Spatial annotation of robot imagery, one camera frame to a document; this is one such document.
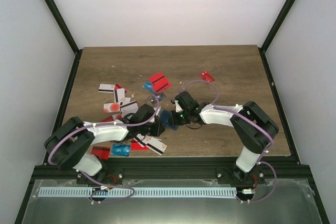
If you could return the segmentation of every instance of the white enclosure panel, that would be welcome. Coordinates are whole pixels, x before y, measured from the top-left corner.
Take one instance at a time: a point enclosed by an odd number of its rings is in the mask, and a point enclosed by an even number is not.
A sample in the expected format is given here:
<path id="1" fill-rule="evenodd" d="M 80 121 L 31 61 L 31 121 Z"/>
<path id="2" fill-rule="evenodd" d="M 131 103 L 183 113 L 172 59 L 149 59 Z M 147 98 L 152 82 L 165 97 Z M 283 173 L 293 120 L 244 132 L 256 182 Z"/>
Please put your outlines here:
<path id="1" fill-rule="evenodd" d="M 74 54 L 44 0 L 0 0 L 0 10 L 0 223 L 14 223 Z"/>
<path id="2" fill-rule="evenodd" d="M 285 0 L 54 0 L 88 46 L 264 42 Z"/>
<path id="3" fill-rule="evenodd" d="M 300 158 L 336 223 L 336 0 L 297 0 L 267 59 Z"/>

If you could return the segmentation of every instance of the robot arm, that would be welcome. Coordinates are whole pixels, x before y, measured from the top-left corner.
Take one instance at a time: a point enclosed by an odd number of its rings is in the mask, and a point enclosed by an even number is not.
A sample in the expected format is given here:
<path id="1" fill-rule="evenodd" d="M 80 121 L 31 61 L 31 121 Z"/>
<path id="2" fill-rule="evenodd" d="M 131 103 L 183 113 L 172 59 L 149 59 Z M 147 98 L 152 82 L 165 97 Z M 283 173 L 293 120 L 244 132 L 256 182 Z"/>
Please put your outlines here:
<path id="1" fill-rule="evenodd" d="M 90 176 L 96 175 L 102 169 L 102 164 L 94 155 L 86 153 L 90 145 L 103 143 L 106 141 L 123 141 L 134 138 L 138 134 L 160 136 L 165 130 L 162 123 L 150 121 L 139 126 L 127 127 L 122 124 L 133 125 L 148 120 L 155 110 L 147 105 L 142 105 L 138 111 L 129 119 L 122 118 L 111 123 L 95 124 L 83 122 L 78 117 L 70 118 L 61 128 L 59 128 L 44 146 L 48 153 L 51 153 L 55 146 L 74 130 L 86 127 L 87 129 L 78 132 L 73 136 L 73 140 L 66 140 L 52 156 L 52 161 L 61 170 L 78 169 Z"/>
<path id="2" fill-rule="evenodd" d="M 172 102 L 176 107 L 176 110 L 172 111 L 170 121 L 172 124 L 184 125 L 193 122 L 202 125 L 215 123 L 233 127 L 244 145 L 236 161 L 236 166 L 244 174 L 249 173 L 255 166 L 270 141 L 264 133 L 241 117 L 231 113 L 231 111 L 255 122 L 272 139 L 279 132 L 279 127 L 275 122 L 255 102 L 249 101 L 244 105 L 237 104 L 236 106 L 213 106 L 210 103 L 198 105 L 186 91 L 181 92 Z M 237 178 L 243 179 L 244 174 L 237 173 Z"/>
<path id="3" fill-rule="evenodd" d="M 176 106 L 176 110 L 171 112 L 170 124 L 185 125 L 193 122 L 204 125 L 216 123 L 233 127 L 236 130 L 244 145 L 234 169 L 234 175 L 241 180 L 255 166 L 260 155 L 270 144 L 270 141 L 264 133 L 244 121 L 236 113 L 254 121 L 256 125 L 266 131 L 272 138 L 279 132 L 278 126 L 254 102 L 247 102 L 245 105 L 236 106 L 212 106 L 210 103 L 199 105 L 188 92 L 183 91 L 175 97 L 173 103 Z M 115 121 L 115 123 L 139 124 L 148 120 L 153 113 L 155 113 L 154 109 L 144 104 L 129 119 L 122 118 L 121 121 Z M 160 136 L 165 130 L 163 124 L 156 120 L 140 126 L 127 127 L 124 125 L 111 125 L 110 123 L 96 125 L 83 122 L 78 117 L 74 117 L 45 142 L 47 152 L 51 153 L 55 146 L 70 132 L 83 126 L 89 127 L 74 135 L 74 141 L 65 141 L 54 153 L 52 161 L 62 170 L 74 168 L 90 176 L 96 175 L 102 169 L 101 162 L 94 155 L 86 153 L 90 145 L 111 140 L 128 140 L 138 134 Z"/>

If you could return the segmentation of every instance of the white cable channel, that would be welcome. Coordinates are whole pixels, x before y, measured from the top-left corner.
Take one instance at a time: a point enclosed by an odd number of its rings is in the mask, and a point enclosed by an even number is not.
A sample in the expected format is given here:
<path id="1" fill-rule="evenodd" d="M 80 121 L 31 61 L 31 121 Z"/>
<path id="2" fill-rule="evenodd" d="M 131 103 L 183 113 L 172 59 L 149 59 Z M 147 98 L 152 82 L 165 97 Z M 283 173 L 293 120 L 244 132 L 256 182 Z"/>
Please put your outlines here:
<path id="1" fill-rule="evenodd" d="M 235 199 L 235 187 L 134 187 L 132 198 L 223 198 Z M 108 192 L 98 192 L 93 197 L 122 198 L 131 190 L 114 188 Z M 38 197 L 90 197 L 91 187 L 41 187 Z"/>

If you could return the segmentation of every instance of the black metal frame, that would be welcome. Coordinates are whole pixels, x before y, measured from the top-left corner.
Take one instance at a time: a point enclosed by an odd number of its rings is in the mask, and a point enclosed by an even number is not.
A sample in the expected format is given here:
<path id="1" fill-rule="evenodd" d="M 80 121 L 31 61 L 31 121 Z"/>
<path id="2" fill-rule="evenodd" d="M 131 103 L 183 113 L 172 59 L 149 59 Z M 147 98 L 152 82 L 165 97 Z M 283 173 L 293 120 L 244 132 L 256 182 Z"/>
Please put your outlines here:
<path id="1" fill-rule="evenodd" d="M 54 132 L 62 124 L 82 50 L 78 49 L 55 2 L 53 0 L 45 0 L 45 2 L 47 3 L 51 13 L 53 14 L 75 54 L 70 76 L 55 121 L 55 126 L 53 129 Z M 315 192 L 314 199 L 318 206 L 322 222 L 329 223 L 311 170 L 308 165 L 300 164 L 300 159 L 265 56 L 266 50 L 274 39 L 277 31 L 279 30 L 282 22 L 285 20 L 294 2 L 295 0 L 286 0 L 264 44 L 259 49 L 260 57 L 264 64 L 267 79 L 269 81 L 270 88 L 272 90 L 272 94 L 280 115 L 291 155 L 287 157 L 264 157 L 263 160 L 269 162 L 275 168 L 278 178 L 307 179 L 310 187 Z M 113 167 L 114 169 L 122 172 L 122 179 L 218 179 L 218 170 L 231 168 L 235 160 L 236 157 L 111 158 L 106 161 L 106 166 Z M 265 178 L 272 178 L 272 171 L 268 167 L 263 167 L 262 170 L 264 172 Z M 41 166 L 36 166 L 29 182 L 17 219 L 15 221 L 16 224 L 22 223 L 25 209 L 27 207 L 29 197 L 33 189 L 33 184 L 36 179 L 77 179 L 77 173 L 74 170 L 66 172 L 60 171 L 57 167 L 50 166 L 47 163 Z M 218 182 L 224 184 L 225 180 L 218 179 Z"/>

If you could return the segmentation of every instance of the wood grain surface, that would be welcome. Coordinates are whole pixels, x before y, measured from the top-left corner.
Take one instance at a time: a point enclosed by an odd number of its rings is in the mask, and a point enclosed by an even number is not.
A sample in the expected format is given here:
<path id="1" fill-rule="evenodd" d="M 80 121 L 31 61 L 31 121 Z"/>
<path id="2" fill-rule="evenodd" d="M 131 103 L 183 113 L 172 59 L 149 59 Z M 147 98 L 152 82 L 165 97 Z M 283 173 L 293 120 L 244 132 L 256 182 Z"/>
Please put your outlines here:
<path id="1" fill-rule="evenodd" d="M 99 93 L 99 84 L 122 84 L 127 97 L 139 106 L 146 103 L 150 92 L 142 88 L 148 78 L 163 72 L 172 86 L 164 93 L 161 106 L 173 110 L 170 99 L 181 87 L 200 79 L 207 70 L 220 91 L 218 105 L 245 104 L 255 101 L 279 126 L 275 146 L 269 155 L 290 155 L 279 114 L 255 45 L 248 46 L 171 46 L 171 47 L 91 47 L 84 48 L 72 87 L 64 122 L 72 116 L 83 121 L 98 122 L 108 114 L 104 103 L 113 102 L 113 94 Z M 196 83 L 187 91 L 199 102 L 216 97 L 213 87 Z M 243 145 L 235 130 L 222 125 L 205 125 L 199 130 L 181 126 L 177 131 L 166 129 L 160 136 L 169 156 L 233 156 Z M 101 146 L 112 146 L 107 142 Z M 132 151 L 130 156 L 158 156 L 151 150 Z"/>

